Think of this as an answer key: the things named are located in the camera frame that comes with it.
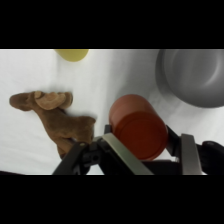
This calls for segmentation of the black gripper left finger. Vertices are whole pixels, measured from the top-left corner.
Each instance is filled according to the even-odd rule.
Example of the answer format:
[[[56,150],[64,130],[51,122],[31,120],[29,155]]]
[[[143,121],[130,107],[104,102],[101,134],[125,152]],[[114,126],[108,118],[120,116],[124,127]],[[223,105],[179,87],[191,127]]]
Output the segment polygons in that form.
[[[112,133],[106,125],[104,134],[91,144],[77,142],[57,166],[54,175],[86,175],[98,165],[104,175],[153,175]]]

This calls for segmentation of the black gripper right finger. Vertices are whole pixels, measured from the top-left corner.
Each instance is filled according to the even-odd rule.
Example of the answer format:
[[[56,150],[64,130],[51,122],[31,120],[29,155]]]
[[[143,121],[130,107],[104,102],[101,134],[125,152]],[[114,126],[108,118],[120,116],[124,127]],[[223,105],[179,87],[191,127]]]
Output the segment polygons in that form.
[[[166,175],[224,175],[224,146],[214,141],[195,142],[189,134],[168,130],[167,151],[175,162],[166,162]]]

